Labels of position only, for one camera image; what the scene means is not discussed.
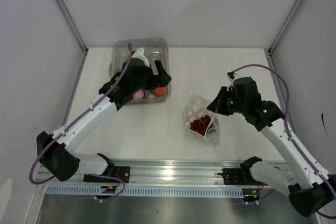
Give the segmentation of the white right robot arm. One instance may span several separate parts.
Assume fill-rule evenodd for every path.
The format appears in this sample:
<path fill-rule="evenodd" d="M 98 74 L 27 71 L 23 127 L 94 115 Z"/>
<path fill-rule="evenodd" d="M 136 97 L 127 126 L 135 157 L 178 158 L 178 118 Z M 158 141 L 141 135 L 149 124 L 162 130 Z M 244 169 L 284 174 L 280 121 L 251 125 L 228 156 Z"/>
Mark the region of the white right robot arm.
<path fill-rule="evenodd" d="M 235 79 L 221 87 L 207 109 L 225 116 L 241 114 L 277 149 L 292 174 L 277 169 L 259 157 L 240 165 L 240 179 L 251 184 L 263 182 L 289 198 L 304 217 L 318 212 L 335 199 L 335 175 L 321 166 L 285 123 L 285 115 L 272 101 L 264 101 L 251 77 Z"/>

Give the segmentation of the purple grape bunch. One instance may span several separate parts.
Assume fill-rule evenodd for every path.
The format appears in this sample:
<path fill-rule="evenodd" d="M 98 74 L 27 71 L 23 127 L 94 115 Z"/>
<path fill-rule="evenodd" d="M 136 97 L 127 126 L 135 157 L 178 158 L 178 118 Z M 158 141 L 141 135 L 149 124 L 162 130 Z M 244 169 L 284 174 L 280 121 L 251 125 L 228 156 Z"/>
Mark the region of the purple grape bunch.
<path fill-rule="evenodd" d="M 190 123 L 190 130 L 199 133 L 201 135 L 205 135 L 205 132 L 211 122 L 211 117 L 209 115 L 204 115 L 199 119 L 194 119 Z"/>

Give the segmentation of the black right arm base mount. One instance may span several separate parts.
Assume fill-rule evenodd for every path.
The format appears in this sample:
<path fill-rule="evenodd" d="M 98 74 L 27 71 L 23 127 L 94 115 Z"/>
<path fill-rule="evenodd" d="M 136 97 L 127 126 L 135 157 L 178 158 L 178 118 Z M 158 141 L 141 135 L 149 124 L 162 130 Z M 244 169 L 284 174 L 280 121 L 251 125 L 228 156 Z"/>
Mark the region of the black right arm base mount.
<path fill-rule="evenodd" d="M 262 159 L 253 156 L 245 161 L 243 161 L 239 168 L 223 168 L 220 173 L 217 173 L 222 177 L 225 185 L 251 185 L 257 186 L 258 181 L 256 181 L 250 172 L 250 168 L 257 162 L 261 162 Z"/>

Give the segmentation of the grey plastic food bin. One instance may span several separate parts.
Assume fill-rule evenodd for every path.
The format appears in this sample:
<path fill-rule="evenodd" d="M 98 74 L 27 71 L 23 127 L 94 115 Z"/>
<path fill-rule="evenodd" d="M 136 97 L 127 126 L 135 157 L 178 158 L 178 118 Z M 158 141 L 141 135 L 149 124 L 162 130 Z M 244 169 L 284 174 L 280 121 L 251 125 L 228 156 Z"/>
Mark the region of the grey plastic food bin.
<path fill-rule="evenodd" d="M 113 77 L 115 73 L 122 71 L 123 64 L 129 56 L 128 43 L 132 44 L 132 54 L 136 57 L 145 57 L 145 62 L 150 64 L 153 73 L 158 74 L 155 61 L 159 60 L 166 73 L 170 73 L 168 46 L 165 39 L 147 38 L 134 40 L 121 40 L 113 45 L 112 61 L 109 67 L 109 75 Z M 136 99 L 130 101 L 129 105 L 161 103 L 165 102 L 171 94 L 171 85 L 165 88 L 157 88 L 155 90 L 145 90 L 136 96 Z"/>

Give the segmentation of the peach fruit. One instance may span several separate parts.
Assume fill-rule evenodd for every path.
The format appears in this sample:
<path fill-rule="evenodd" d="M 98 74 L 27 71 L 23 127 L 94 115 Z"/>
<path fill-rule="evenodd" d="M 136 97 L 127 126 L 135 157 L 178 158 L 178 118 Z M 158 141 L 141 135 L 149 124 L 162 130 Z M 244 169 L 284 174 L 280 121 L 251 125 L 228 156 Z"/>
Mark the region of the peach fruit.
<path fill-rule="evenodd" d="M 155 95 L 164 95 L 166 93 L 166 87 L 158 87 L 153 90 Z"/>

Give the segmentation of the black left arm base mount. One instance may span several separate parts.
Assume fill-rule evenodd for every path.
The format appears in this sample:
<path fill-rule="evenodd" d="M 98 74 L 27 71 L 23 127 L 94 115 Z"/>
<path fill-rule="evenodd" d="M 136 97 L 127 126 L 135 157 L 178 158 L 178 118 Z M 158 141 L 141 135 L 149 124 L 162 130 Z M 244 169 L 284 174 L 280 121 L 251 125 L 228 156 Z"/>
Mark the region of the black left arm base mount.
<path fill-rule="evenodd" d="M 104 154 L 98 153 L 98 156 L 103 158 L 108 166 L 104 172 L 98 176 L 85 174 L 83 181 L 86 183 L 118 183 L 118 180 L 111 179 L 111 177 L 118 178 L 124 183 L 129 182 L 131 168 L 129 166 L 115 166 L 114 162 L 106 157 Z"/>

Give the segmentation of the clear zip top bag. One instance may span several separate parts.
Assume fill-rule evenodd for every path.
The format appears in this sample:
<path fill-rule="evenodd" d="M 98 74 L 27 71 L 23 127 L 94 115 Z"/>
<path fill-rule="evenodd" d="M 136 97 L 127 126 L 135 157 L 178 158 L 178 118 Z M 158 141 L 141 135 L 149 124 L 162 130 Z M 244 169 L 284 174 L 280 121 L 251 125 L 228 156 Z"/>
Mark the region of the clear zip top bag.
<path fill-rule="evenodd" d="M 198 141 L 215 148 L 220 140 L 219 120 L 214 112 L 207 109 L 210 102 L 194 93 L 182 112 L 182 121 L 186 130 Z"/>

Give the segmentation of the garlic bulb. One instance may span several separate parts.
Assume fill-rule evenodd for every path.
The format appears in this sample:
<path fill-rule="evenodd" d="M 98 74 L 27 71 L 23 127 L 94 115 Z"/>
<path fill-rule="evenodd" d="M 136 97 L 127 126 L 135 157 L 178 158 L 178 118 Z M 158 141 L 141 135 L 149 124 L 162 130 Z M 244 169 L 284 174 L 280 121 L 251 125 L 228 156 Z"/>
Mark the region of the garlic bulb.
<path fill-rule="evenodd" d="M 155 98 L 157 98 L 157 96 L 153 93 L 149 93 L 146 98 L 147 99 L 155 99 Z"/>

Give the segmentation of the pink onion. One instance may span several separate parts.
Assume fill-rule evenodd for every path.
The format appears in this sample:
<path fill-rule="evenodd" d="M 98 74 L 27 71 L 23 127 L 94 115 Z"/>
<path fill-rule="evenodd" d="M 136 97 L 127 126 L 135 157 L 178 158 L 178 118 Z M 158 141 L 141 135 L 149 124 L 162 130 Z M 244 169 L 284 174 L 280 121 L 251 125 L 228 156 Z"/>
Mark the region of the pink onion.
<path fill-rule="evenodd" d="M 142 100 L 146 98 L 145 90 L 139 90 L 136 93 L 133 94 L 134 100 Z"/>

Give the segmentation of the right aluminium frame post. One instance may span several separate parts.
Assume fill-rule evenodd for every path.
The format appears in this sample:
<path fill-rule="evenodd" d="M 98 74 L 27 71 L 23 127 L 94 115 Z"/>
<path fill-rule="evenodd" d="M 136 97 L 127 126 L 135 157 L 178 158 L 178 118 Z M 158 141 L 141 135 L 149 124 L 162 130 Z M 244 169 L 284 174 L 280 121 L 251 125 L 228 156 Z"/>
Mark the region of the right aluminium frame post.
<path fill-rule="evenodd" d="M 292 5 L 289 13 L 287 14 L 284 22 L 282 23 L 279 31 L 277 32 L 274 40 L 272 41 L 268 51 L 268 54 L 272 56 L 280 44 L 280 42 L 283 40 L 284 36 L 288 32 L 289 28 L 291 27 L 292 23 L 296 19 L 297 15 L 299 14 L 301 8 L 303 7 L 306 0 L 295 0 L 294 4 Z"/>

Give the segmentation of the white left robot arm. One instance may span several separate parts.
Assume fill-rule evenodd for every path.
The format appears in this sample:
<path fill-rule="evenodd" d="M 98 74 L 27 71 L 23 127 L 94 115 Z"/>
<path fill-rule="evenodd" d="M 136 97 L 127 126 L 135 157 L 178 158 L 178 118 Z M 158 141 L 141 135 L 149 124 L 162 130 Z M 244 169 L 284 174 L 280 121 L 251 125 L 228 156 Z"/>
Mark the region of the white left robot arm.
<path fill-rule="evenodd" d="M 53 133 L 41 132 L 36 137 L 37 159 L 60 182 L 75 174 L 95 174 L 102 182 L 114 176 L 112 163 L 103 154 L 76 154 L 76 149 L 86 136 L 105 118 L 118 112 L 141 90 L 166 87 L 172 78 L 165 71 L 160 60 L 152 66 L 142 58 L 131 57 L 98 91 L 93 101 L 72 122 Z"/>

